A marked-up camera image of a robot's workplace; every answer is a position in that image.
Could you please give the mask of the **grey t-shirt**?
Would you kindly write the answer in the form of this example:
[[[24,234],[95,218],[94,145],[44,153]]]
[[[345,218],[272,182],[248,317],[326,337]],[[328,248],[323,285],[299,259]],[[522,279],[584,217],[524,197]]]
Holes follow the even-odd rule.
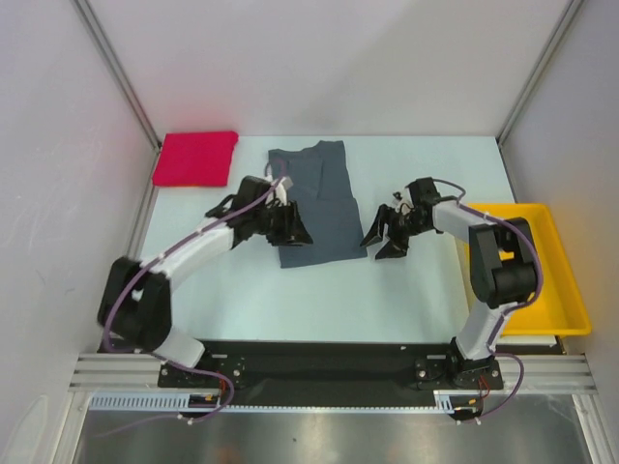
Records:
[[[344,142],[317,142],[300,151],[272,149],[275,176],[287,175],[288,198],[297,203],[313,243],[280,248],[280,266],[294,269],[368,256],[357,200],[352,193]]]

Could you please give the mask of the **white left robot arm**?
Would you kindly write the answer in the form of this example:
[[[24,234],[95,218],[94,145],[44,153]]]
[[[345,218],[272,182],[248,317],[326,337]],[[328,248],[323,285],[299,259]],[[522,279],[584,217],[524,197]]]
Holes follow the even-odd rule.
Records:
[[[229,252],[255,235],[273,247],[304,247],[313,240],[296,201],[287,192],[287,176],[246,176],[234,194],[207,211],[192,232],[150,259],[116,259],[103,290],[98,323],[102,345],[116,352],[115,335],[132,348],[179,369],[191,385],[200,387],[212,378],[231,387],[232,381],[214,371],[204,357],[204,344],[175,327],[172,295],[185,280],[210,260]]]

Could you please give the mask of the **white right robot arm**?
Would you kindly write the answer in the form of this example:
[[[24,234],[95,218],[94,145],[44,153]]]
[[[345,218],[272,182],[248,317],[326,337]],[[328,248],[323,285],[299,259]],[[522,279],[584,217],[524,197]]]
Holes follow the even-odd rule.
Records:
[[[445,196],[440,180],[419,178],[378,207],[368,231],[361,228],[352,200],[300,206],[288,194],[287,177],[270,181],[267,205],[274,218],[269,241],[279,246],[284,267],[360,257],[380,245],[378,260],[406,257],[411,238],[448,233],[469,250],[469,278],[475,302],[464,327],[452,338],[440,371],[420,363],[420,384],[437,381],[457,388],[477,386],[492,371],[496,339],[512,314],[540,296],[544,275],[526,219],[501,219]]]

